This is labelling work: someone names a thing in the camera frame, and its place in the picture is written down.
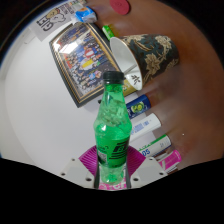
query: red item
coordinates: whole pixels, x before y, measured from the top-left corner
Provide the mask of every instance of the red item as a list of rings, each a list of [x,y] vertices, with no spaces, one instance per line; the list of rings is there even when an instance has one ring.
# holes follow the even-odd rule
[[[84,54],[86,58],[91,58],[94,55],[94,51],[92,50],[92,48],[87,48]]]
[[[126,0],[110,0],[110,5],[115,12],[126,15],[130,10],[130,5]]]

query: product package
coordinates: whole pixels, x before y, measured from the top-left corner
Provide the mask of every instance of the product package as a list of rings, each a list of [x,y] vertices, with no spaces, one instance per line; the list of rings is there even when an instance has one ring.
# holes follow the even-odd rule
[[[74,9],[74,11],[78,11],[79,9],[83,8],[86,4],[86,1],[79,1],[79,0],[75,0],[75,1],[71,1],[69,2],[69,5]]]
[[[181,162],[180,153],[177,150],[173,150],[171,153],[166,154],[162,157],[158,163],[161,167],[168,173],[176,167],[178,163]]]
[[[107,39],[110,40],[112,37],[114,37],[114,34],[109,26],[103,26],[102,28],[104,34],[106,35]]]
[[[147,145],[139,144],[138,151],[145,157],[155,157],[171,146],[169,137],[165,134]]]
[[[97,21],[96,13],[88,6],[77,10],[71,18],[73,23],[95,23]]]
[[[151,108],[150,101],[146,95],[141,95],[137,99],[127,103],[126,106],[130,119],[144,113]]]
[[[144,136],[147,133],[152,132],[159,127],[161,127],[160,120],[154,113],[151,113],[147,117],[133,124],[130,142],[133,142],[139,137]]]

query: bottle neck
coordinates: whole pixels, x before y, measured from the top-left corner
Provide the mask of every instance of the bottle neck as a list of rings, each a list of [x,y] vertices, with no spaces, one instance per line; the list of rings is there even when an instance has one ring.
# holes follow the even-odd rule
[[[104,91],[108,93],[123,93],[122,84],[104,84]]]
[[[104,96],[102,101],[106,106],[112,102],[125,103],[122,84],[104,84]]]

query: black bottle cap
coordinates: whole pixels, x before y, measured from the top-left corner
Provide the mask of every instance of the black bottle cap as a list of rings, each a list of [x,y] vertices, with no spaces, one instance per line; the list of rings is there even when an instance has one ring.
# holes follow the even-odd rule
[[[118,71],[108,71],[103,73],[104,84],[124,84],[124,73]]]

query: bottle label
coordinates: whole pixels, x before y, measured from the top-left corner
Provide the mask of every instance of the bottle label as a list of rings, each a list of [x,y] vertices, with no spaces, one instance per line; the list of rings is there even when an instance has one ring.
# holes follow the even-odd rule
[[[96,137],[99,162],[109,168],[120,167],[125,164],[129,138],[108,140]]]

